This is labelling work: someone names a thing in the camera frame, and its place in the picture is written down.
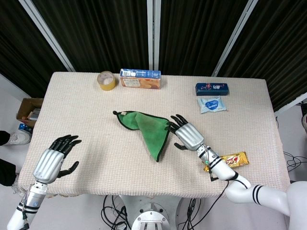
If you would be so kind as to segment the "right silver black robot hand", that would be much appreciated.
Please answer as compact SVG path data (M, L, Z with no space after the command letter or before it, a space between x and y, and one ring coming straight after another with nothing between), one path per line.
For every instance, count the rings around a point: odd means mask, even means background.
M203 135L183 116L176 114L170 117L174 122L169 121L165 129L175 134L182 142L182 145L174 143L178 149L197 151L197 149L205 144Z

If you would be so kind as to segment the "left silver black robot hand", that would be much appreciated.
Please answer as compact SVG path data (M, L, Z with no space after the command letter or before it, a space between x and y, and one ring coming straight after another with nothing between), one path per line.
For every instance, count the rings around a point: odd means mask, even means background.
M73 173L79 165L78 161L66 170L62 170L61 167L72 148L81 142L78 136L72 135L54 140L50 147L43 152L34 169L35 180L42 184L51 184L57 178Z

